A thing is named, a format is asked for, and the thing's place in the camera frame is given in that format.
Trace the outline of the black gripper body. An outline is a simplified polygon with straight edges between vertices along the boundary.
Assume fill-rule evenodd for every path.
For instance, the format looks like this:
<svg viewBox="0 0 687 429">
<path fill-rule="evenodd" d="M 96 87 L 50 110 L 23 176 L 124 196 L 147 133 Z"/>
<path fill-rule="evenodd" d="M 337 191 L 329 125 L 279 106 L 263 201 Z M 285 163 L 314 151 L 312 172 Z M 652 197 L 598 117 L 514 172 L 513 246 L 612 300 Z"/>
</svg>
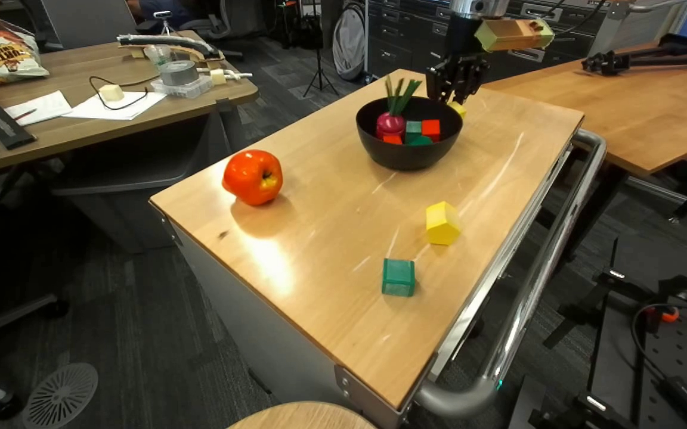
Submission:
<svg viewBox="0 0 687 429">
<path fill-rule="evenodd" d="M 438 102 L 463 102 L 477 94 L 485 73 L 487 59 L 482 54 L 445 58 L 424 73 L 427 96 Z"/>
</svg>

